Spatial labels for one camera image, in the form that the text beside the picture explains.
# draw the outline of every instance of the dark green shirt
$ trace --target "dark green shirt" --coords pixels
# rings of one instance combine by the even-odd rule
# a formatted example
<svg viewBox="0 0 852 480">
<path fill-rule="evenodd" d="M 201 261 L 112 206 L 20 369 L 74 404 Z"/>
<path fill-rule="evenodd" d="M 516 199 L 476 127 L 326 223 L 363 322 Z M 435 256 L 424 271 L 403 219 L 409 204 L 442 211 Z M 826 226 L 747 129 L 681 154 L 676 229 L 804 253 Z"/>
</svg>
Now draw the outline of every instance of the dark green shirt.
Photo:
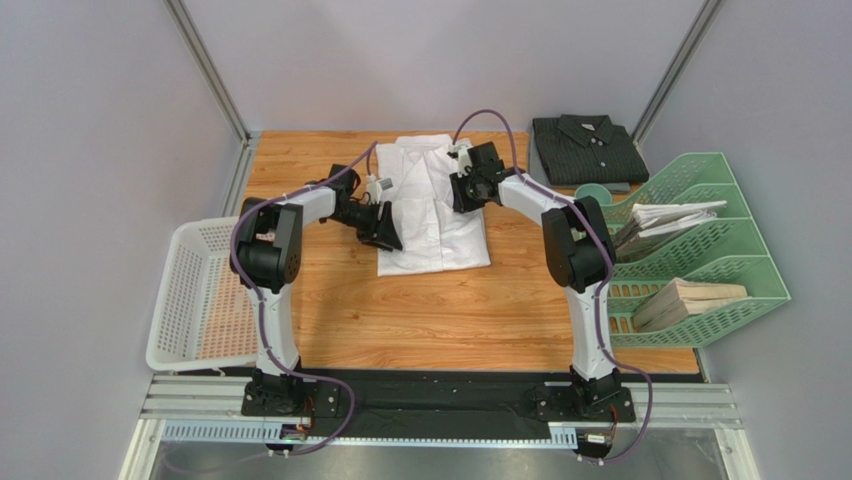
<svg viewBox="0 0 852 480">
<path fill-rule="evenodd" d="M 551 185 L 648 181 L 633 139 L 608 115 L 536 118 L 533 135 Z"/>
</svg>

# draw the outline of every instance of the shirt collar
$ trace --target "shirt collar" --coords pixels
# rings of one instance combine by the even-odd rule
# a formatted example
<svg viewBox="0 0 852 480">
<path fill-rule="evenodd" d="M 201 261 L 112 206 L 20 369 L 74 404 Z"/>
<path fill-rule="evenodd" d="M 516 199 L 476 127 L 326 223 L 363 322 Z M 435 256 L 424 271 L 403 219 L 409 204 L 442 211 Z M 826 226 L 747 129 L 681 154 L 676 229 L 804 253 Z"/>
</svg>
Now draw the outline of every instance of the shirt collar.
<svg viewBox="0 0 852 480">
<path fill-rule="evenodd" d="M 583 124 L 595 127 L 595 131 L 587 129 Z M 592 142 L 592 139 L 601 140 L 605 144 L 609 143 L 612 139 L 613 126 L 609 115 L 593 117 L 562 115 L 559 117 L 557 128 L 559 128 L 560 132 L 583 147 L 588 146 Z"/>
</svg>

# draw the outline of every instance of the white plastic basket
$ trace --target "white plastic basket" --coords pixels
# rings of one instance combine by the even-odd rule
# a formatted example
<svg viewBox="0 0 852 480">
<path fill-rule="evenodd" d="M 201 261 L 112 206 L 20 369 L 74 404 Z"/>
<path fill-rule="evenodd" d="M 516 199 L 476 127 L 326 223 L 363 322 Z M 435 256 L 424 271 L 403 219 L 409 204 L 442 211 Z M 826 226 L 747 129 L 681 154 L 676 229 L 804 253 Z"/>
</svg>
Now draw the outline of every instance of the white plastic basket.
<svg viewBox="0 0 852 480">
<path fill-rule="evenodd" d="M 247 290 L 228 264 L 237 217 L 187 223 L 172 235 L 146 359 L 154 370 L 245 365 L 257 357 Z"/>
</svg>

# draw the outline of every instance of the green plastic tray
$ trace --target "green plastic tray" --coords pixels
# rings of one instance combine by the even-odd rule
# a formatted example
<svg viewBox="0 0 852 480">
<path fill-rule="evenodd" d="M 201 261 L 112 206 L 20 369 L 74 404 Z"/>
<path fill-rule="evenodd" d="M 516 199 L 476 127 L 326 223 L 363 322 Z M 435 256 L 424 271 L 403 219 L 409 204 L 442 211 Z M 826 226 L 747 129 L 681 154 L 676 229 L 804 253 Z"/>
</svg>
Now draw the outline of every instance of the green plastic tray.
<svg viewBox="0 0 852 480">
<path fill-rule="evenodd" d="M 790 294 L 751 211 L 721 153 L 688 153 L 627 200 L 603 207 L 617 231 L 635 203 L 693 203 L 727 200 L 719 217 L 690 230 L 648 257 L 617 264 L 609 290 L 612 344 L 616 347 L 703 347 L 790 300 Z M 751 298 L 694 315 L 665 330 L 639 333 L 633 313 L 672 278 L 738 283 Z"/>
</svg>

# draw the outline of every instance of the black bracket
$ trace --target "black bracket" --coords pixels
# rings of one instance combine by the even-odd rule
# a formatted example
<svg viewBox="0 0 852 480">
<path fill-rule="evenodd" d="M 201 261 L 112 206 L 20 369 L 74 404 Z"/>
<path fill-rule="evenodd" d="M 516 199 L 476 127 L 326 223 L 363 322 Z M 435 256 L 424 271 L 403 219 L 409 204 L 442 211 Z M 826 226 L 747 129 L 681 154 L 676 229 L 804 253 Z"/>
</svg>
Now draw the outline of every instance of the black bracket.
<svg viewBox="0 0 852 480">
<path fill-rule="evenodd" d="M 621 373 L 599 379 L 585 380 L 571 369 L 570 385 L 552 385 L 536 388 L 537 418 L 547 422 L 584 421 L 612 423 L 610 407 L 615 409 L 619 422 L 636 421 L 633 397 L 627 387 L 621 386 Z"/>
<path fill-rule="evenodd" d="M 615 249 L 598 201 L 592 197 L 583 197 L 574 200 L 574 205 L 606 247 L 610 260 L 615 262 Z M 570 286 L 583 293 L 588 285 L 606 278 L 606 263 L 600 251 L 570 207 L 554 208 L 542 213 L 541 229 L 547 269 L 559 286 Z M 572 229 L 586 233 L 586 236 L 575 240 Z"/>
<path fill-rule="evenodd" d="M 497 155 L 494 142 L 488 142 L 467 150 L 470 164 L 466 175 L 450 174 L 450 184 L 453 188 L 453 211 L 458 213 L 472 212 L 484 207 L 488 202 L 500 203 L 498 185 L 500 182 L 515 174 L 513 169 L 507 169 L 503 160 Z"/>
<path fill-rule="evenodd" d="M 289 375 L 270 375 L 260 369 L 252 372 L 246 384 L 240 413 L 246 417 L 288 417 L 296 415 L 334 418 L 339 415 L 340 388 L 331 383 L 305 382 Z"/>
<path fill-rule="evenodd" d="M 329 178 L 345 168 L 343 165 L 332 165 Z M 328 218 L 355 228 L 355 236 L 364 245 L 387 251 L 402 250 L 402 241 L 393 224 L 391 202 L 365 205 L 353 199 L 352 194 L 360 183 L 358 173 L 349 170 L 327 185 L 335 191 L 336 196 L 334 213 Z M 320 223 L 325 223 L 325 220 L 320 219 Z"/>
<path fill-rule="evenodd" d="M 249 198 L 243 202 L 241 215 L 263 202 Z M 277 294 L 284 285 L 293 283 L 302 264 L 302 206 L 268 205 L 248 218 L 237 232 L 237 258 L 249 278 L 258 287 Z M 272 240 L 258 236 L 274 233 Z M 233 261 L 231 270 L 236 273 Z"/>
</svg>

